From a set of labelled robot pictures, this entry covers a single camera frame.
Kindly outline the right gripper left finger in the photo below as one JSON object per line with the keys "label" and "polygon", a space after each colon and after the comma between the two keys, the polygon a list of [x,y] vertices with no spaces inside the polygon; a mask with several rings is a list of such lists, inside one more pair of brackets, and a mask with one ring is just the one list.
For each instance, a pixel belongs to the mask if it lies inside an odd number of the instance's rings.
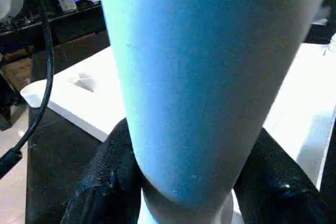
{"label": "right gripper left finger", "polygon": [[69,198],[63,223],[137,223],[142,173],[122,119],[99,146]]}

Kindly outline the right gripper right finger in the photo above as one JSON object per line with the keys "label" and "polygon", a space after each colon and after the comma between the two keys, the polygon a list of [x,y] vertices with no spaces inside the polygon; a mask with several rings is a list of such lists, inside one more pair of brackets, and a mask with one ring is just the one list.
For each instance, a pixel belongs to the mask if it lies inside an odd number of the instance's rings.
{"label": "right gripper right finger", "polygon": [[244,223],[332,223],[316,186],[265,129],[234,192]]}

